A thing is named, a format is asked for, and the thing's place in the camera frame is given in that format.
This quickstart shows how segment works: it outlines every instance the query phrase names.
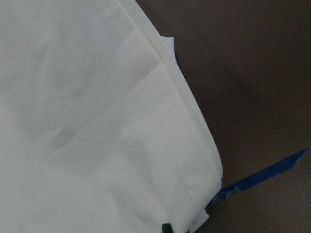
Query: brown surface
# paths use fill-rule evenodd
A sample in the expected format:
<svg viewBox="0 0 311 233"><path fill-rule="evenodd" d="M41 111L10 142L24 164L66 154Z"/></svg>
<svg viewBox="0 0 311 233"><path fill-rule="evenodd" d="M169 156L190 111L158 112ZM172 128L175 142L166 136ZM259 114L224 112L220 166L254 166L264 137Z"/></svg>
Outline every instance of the brown surface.
<svg viewBox="0 0 311 233"><path fill-rule="evenodd" d="M311 2L138 0L218 146L224 185L311 146ZM208 209L199 233L310 233L311 153Z"/></svg>

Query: folded cloth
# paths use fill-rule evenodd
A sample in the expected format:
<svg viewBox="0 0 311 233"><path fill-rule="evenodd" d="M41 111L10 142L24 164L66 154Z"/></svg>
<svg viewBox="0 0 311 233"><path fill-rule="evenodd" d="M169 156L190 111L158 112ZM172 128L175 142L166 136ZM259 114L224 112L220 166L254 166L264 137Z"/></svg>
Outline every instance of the folded cloth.
<svg viewBox="0 0 311 233"><path fill-rule="evenodd" d="M202 219L218 151L134 0L3 0L0 32L0 232L185 233Z"/></svg>

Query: white napkin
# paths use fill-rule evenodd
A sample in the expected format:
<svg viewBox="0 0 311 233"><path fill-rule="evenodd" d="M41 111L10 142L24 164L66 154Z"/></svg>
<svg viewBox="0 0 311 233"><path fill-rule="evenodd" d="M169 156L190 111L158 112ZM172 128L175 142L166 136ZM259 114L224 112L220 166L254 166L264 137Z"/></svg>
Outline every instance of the white napkin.
<svg viewBox="0 0 311 233"><path fill-rule="evenodd" d="M135 1L0 1L0 232L185 233L221 176Z"/></svg>

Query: white fabric tag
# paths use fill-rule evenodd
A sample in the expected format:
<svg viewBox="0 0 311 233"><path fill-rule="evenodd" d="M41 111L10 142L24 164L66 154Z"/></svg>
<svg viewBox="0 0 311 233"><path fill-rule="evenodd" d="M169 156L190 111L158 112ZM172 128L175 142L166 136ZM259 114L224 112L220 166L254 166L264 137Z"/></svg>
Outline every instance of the white fabric tag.
<svg viewBox="0 0 311 233"><path fill-rule="evenodd" d="M185 233L221 162L135 1L4 0L0 32L0 232Z"/></svg>

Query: blue tape strip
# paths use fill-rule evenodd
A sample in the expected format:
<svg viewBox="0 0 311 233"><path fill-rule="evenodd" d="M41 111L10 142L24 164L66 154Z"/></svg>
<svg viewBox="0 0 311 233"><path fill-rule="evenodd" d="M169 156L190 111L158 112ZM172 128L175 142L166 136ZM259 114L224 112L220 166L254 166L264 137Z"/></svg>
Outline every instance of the blue tape strip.
<svg viewBox="0 0 311 233"><path fill-rule="evenodd" d="M217 200L217 197L219 197L220 200L226 200L228 196L236 190L239 190L240 192L245 191L251 187L256 186L257 184L266 181L269 178L277 176L278 174L281 174L293 168L299 162L299 160L308 152L308 150L309 148L305 148L297 152L296 154L293 154L269 167L266 167L261 171L258 171L232 185L221 189L210 201L208 207L210 207Z"/></svg>

